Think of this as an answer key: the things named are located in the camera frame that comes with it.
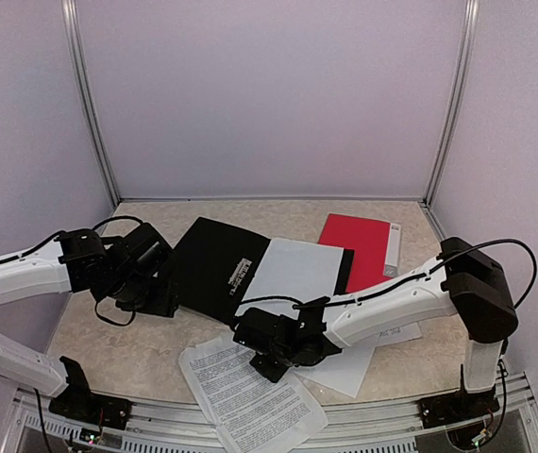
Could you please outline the printed text paper sheet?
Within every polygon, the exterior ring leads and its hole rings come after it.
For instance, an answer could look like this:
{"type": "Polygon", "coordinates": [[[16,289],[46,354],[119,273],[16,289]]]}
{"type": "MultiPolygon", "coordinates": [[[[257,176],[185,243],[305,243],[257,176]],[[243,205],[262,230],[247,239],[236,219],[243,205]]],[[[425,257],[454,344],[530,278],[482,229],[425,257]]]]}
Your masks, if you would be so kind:
{"type": "Polygon", "coordinates": [[[289,452],[328,425],[322,406],[293,375],[272,383],[254,351],[221,335],[186,348],[178,363],[227,452],[289,452]]]}

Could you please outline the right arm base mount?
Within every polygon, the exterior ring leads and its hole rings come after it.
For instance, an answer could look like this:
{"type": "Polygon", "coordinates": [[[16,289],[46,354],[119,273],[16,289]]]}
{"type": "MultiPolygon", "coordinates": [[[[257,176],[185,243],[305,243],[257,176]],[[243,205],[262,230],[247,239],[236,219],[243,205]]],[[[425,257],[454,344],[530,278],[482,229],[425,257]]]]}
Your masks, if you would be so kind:
{"type": "Polygon", "coordinates": [[[484,392],[470,393],[463,371],[461,366],[458,390],[418,400],[417,406],[424,429],[471,420],[500,409],[496,398],[496,385],[484,392]]]}

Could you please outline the black clip folder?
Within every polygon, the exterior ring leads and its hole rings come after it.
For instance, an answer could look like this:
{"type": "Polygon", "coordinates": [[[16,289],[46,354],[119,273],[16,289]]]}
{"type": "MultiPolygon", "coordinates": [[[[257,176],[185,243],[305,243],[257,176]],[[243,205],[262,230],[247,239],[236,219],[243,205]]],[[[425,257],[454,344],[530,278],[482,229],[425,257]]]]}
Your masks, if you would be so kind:
{"type": "Polygon", "coordinates": [[[197,218],[176,246],[179,305],[230,323],[237,317],[251,272],[248,270],[233,296],[229,295],[228,279],[241,259],[251,260],[251,266],[257,264],[271,240],[248,229],[197,218]]]}

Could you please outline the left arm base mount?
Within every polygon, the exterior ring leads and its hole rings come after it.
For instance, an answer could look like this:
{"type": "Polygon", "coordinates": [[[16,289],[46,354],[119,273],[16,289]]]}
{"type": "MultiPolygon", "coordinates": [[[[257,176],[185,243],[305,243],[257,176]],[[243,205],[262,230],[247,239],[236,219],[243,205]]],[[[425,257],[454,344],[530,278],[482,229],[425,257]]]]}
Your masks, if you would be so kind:
{"type": "Polygon", "coordinates": [[[54,396],[49,410],[65,418],[101,428],[126,429],[133,403],[125,398],[94,393],[77,361],[61,356],[67,387],[54,396]]]}

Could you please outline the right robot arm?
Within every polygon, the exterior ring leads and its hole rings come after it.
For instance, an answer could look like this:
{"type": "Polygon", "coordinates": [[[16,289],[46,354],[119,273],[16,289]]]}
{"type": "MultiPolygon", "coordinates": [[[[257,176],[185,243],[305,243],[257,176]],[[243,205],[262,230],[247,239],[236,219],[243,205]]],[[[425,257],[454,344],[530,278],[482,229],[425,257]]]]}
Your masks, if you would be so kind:
{"type": "Polygon", "coordinates": [[[256,306],[238,316],[233,340],[256,354],[252,364],[272,382],[293,367],[311,367],[395,327],[457,315],[467,331],[462,388],[449,408],[472,417],[496,384],[497,363],[518,318],[503,267],[483,245],[458,238],[409,273],[352,294],[294,302],[296,317],[256,306]]]}

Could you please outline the red plastic folder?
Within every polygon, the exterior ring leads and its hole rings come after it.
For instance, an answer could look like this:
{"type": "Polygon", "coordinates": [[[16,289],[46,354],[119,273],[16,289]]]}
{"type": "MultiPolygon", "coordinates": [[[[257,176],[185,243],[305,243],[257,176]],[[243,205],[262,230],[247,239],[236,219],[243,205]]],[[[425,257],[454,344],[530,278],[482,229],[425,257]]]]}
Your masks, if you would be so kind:
{"type": "Polygon", "coordinates": [[[318,241],[343,248],[336,294],[355,293],[398,276],[401,226],[331,213],[318,241]]]}

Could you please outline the white paper sheet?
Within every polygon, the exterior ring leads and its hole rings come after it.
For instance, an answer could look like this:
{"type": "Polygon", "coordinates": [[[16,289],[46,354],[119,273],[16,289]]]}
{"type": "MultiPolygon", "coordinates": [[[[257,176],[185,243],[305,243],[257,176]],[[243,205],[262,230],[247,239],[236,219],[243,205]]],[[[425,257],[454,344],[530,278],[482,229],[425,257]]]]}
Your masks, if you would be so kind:
{"type": "Polygon", "coordinates": [[[242,316],[250,308],[295,319],[298,311],[286,297],[303,303],[335,294],[345,250],[341,247],[276,238],[269,242],[259,262],[249,268],[242,316]]]}

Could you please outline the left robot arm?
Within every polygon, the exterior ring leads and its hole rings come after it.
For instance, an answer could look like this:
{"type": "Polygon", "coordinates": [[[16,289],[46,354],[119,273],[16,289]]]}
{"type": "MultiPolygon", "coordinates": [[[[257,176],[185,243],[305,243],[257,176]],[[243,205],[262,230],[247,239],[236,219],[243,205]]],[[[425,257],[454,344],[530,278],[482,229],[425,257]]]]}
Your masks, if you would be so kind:
{"type": "MultiPolygon", "coordinates": [[[[171,317],[177,309],[173,247],[149,223],[125,236],[103,237],[93,229],[59,231],[41,243],[0,256],[0,307],[49,294],[89,293],[95,303],[119,310],[171,317]]],[[[99,400],[81,365],[51,358],[0,333],[0,376],[60,399],[81,420],[92,418],[99,400]]]]}

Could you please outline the white paper sheet underneath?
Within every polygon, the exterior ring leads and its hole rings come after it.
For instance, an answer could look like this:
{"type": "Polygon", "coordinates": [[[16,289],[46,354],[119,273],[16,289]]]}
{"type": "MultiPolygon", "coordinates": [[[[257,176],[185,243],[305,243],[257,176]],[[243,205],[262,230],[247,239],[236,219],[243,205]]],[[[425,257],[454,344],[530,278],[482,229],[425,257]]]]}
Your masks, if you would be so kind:
{"type": "Polygon", "coordinates": [[[374,352],[374,347],[350,347],[340,354],[327,357],[314,367],[297,367],[294,372],[299,377],[355,398],[374,352]]]}

